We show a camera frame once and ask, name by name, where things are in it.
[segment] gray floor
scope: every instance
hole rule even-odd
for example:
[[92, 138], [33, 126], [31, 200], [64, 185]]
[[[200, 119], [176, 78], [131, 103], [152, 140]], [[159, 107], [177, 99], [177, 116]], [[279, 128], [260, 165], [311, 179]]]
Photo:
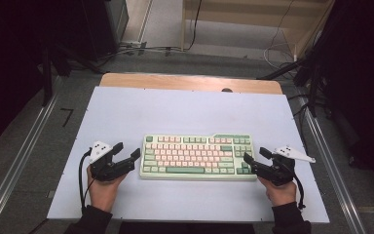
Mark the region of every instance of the gray floor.
[[[223, 58], [198, 55], [146, 52], [143, 55], [120, 55], [111, 59], [105, 66], [112, 72], [147, 72], [165, 74], [200, 74], [240, 78], [254, 78], [271, 72], [264, 61], [244, 58]], [[40, 134], [29, 160], [12, 192], [6, 206], [0, 214], [0, 233], [27, 233], [45, 219], [52, 199], [47, 198], [49, 191], [55, 191], [69, 151], [79, 130], [81, 121], [90, 100], [92, 90], [101, 76], [88, 70], [74, 71], [70, 77], [61, 78], [57, 89], [58, 96], [52, 113]], [[280, 79], [283, 92], [288, 96], [296, 95], [296, 89], [286, 79]], [[38, 115], [42, 94], [38, 94], [23, 109], [11, 126], [0, 138], [0, 182], [11, 166], [14, 158]], [[294, 112], [300, 107], [297, 99], [291, 100]], [[64, 125], [68, 112], [62, 108], [74, 109]], [[352, 169], [348, 166], [349, 153], [334, 124], [325, 118], [318, 109], [318, 119], [326, 140], [329, 142], [334, 159], [348, 184], [360, 217], [368, 233], [374, 233], [374, 173]], [[350, 227], [328, 173], [320, 160], [316, 143], [310, 129], [304, 125], [308, 149], [311, 155], [317, 155], [318, 162], [313, 165], [318, 187], [322, 192], [323, 203], [330, 217], [329, 224], [314, 224], [314, 233], [349, 233]], [[71, 189], [78, 186], [71, 184]], [[69, 221], [50, 220], [38, 233], [59, 233]], [[256, 233], [269, 233], [272, 223], [254, 224]], [[113, 221], [108, 233], [117, 233], [119, 222]]]

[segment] black sleeve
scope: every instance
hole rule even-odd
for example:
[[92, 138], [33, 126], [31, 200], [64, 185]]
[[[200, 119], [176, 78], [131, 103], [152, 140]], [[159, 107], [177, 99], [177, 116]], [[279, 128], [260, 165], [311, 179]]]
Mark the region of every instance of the black sleeve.
[[87, 206], [77, 223], [70, 224], [65, 234], [104, 234], [112, 214]]
[[296, 202], [278, 207], [272, 207], [275, 216], [275, 234], [310, 234], [311, 223], [304, 221], [302, 214], [297, 209]]

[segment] white tabletop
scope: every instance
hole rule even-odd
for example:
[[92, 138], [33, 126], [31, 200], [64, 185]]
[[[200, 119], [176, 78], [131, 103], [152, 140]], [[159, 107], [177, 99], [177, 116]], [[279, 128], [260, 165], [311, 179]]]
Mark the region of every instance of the white tabletop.
[[[82, 155], [97, 140], [110, 145], [124, 144], [124, 149], [113, 159], [117, 162], [140, 148], [147, 134], [210, 136], [240, 133], [252, 136], [256, 152], [260, 147], [273, 151], [284, 145], [304, 152], [283, 95], [96, 87], [48, 218], [81, 217], [77, 170]], [[259, 154], [255, 159], [272, 164]], [[303, 217], [310, 222], [329, 222], [310, 164], [297, 161], [295, 172], [305, 190], [307, 208], [302, 212]], [[139, 161], [121, 183], [117, 196], [113, 218], [122, 220], [273, 220], [271, 203], [258, 181], [141, 179]]]

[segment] hand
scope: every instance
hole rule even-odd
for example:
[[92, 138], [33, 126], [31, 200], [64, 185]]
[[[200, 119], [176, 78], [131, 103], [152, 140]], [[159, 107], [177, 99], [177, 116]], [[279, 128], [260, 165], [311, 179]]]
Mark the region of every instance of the hand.
[[296, 201], [296, 184], [289, 182], [281, 186], [275, 186], [269, 180], [262, 177], [258, 178], [260, 182], [266, 187], [266, 195], [274, 207]]
[[[90, 183], [94, 180], [92, 178], [90, 166], [87, 167], [87, 175], [88, 186], [90, 186]], [[114, 180], [106, 182], [95, 180], [89, 189], [91, 205], [102, 211], [111, 213], [112, 206], [114, 205], [115, 198], [117, 197], [118, 186], [126, 176], [127, 174], [121, 175]]]

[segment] mechanical keyboard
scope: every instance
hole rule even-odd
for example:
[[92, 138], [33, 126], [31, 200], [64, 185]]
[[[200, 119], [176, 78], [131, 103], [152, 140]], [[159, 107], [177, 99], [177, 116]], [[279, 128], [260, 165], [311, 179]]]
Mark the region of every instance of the mechanical keyboard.
[[250, 135], [146, 135], [140, 176], [154, 179], [256, 180], [244, 153], [253, 156]]

